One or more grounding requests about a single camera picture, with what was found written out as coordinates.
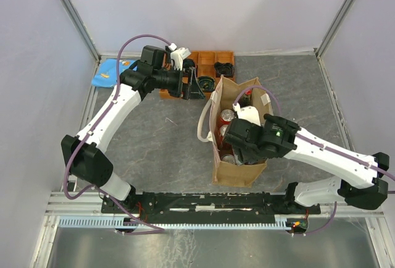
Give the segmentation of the red cola can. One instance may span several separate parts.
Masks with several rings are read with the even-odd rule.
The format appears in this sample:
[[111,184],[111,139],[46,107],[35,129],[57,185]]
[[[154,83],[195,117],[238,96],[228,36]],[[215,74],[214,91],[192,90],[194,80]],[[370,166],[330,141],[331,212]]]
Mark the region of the red cola can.
[[219,137],[223,138],[225,136],[226,130],[228,128],[228,125],[222,125],[219,129]]
[[231,109],[224,109],[221,111],[218,118],[218,125],[228,125],[235,118],[235,113]]

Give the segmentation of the tan canvas tote bag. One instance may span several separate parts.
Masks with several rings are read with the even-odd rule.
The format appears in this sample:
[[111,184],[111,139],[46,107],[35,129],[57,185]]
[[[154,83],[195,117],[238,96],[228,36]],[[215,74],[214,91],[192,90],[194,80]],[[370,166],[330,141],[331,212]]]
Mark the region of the tan canvas tote bag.
[[233,165],[222,162],[221,157],[230,151],[219,148],[218,118],[222,110],[233,110],[233,104],[246,88],[252,88],[251,104],[259,111],[260,123],[264,124],[265,114],[272,114],[271,101],[275,99],[261,84],[258,78],[237,84],[229,78],[222,77],[204,106],[197,124],[197,138],[201,142],[211,142],[214,153],[212,183],[214,185],[248,187],[267,167],[266,162],[254,165]]

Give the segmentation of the purple soda can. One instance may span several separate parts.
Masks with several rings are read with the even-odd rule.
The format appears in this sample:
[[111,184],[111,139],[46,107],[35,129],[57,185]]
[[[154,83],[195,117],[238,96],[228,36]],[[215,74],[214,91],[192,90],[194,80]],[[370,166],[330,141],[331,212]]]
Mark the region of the purple soda can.
[[232,154],[225,154],[221,157],[222,162],[227,162],[229,164],[236,165],[236,159]]

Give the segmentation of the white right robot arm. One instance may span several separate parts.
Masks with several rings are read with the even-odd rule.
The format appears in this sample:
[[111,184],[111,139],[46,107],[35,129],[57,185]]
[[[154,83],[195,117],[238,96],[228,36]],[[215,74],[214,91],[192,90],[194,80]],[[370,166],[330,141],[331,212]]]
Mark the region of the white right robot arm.
[[285,158],[314,166],[332,176],[316,182],[290,183],[284,208],[297,213],[316,204],[345,202],[364,210],[378,209],[386,201],[389,156],[379,152],[365,155],[325,141],[283,117],[264,115],[257,125],[233,119],[223,137],[243,163]]

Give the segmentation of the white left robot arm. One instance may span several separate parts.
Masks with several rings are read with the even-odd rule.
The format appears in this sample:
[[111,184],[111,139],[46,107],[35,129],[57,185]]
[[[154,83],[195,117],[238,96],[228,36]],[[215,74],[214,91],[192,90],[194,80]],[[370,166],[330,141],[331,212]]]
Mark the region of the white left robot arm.
[[174,98],[203,99],[191,51],[174,44],[164,49],[145,46],[141,57],[125,69],[105,104],[76,136],[61,141],[65,174],[74,175],[115,198],[122,212],[136,207],[135,188],[115,172],[105,152],[127,115],[153,90],[166,90]]

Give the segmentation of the blue yellow rolled tie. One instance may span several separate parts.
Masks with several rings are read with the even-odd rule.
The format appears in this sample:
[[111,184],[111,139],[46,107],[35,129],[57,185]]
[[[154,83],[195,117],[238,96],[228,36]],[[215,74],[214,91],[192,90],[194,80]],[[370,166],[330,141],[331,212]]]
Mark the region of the blue yellow rolled tie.
[[200,76],[197,78],[200,89],[205,93],[211,93],[215,90],[215,80],[209,76]]

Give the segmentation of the black rolled belt middle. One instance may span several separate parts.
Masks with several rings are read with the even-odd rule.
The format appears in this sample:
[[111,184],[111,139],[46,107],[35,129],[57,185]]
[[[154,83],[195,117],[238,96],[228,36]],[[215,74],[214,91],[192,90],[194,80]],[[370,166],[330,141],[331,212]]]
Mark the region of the black rolled belt middle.
[[183,61],[183,67],[184,67],[185,69],[190,68],[190,67],[196,68],[196,63],[195,63],[195,61],[193,61],[192,59],[185,59],[185,60]]

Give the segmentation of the black rolled belt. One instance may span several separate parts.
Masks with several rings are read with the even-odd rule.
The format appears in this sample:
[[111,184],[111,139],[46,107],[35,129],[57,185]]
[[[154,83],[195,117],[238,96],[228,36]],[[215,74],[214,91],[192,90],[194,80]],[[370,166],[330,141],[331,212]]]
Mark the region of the black rolled belt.
[[195,63],[195,61],[193,61],[192,59],[185,59],[185,60],[183,61],[183,67],[184,67],[185,69],[190,68],[190,67],[196,68],[196,63]]
[[223,75],[224,77],[231,78],[235,74],[235,67],[230,62],[215,62],[214,69],[217,77],[221,77]]

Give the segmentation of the orange compartment tray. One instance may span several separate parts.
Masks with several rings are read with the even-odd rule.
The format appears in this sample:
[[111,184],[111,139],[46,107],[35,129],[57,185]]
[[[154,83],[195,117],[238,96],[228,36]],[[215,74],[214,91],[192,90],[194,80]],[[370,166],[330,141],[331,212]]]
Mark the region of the orange compartment tray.
[[[221,77],[217,77],[215,74],[214,63],[230,62],[235,66],[235,55],[233,51],[192,51],[187,59],[192,59],[196,63],[196,76],[209,76],[215,80],[215,87],[220,81]],[[205,93],[206,98],[210,96],[211,93]]]

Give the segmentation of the black rolled belt right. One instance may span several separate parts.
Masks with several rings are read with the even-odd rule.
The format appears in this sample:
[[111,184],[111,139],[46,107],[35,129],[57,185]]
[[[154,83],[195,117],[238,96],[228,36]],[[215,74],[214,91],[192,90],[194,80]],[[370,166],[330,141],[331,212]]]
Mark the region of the black rolled belt right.
[[224,77],[231,78],[235,74],[235,67],[230,62],[215,62],[214,69],[217,77],[221,77],[223,75]]

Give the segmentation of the blue patterned cloth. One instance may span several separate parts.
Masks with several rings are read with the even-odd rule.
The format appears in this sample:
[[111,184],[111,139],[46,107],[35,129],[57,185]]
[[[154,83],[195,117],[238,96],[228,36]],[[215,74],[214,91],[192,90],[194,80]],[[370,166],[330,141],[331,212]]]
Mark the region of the blue patterned cloth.
[[[134,60],[121,59],[118,63],[120,74],[129,68],[134,62]],[[115,87],[117,84],[116,66],[116,59],[106,59],[104,62],[102,62],[91,81],[91,85],[98,88]]]

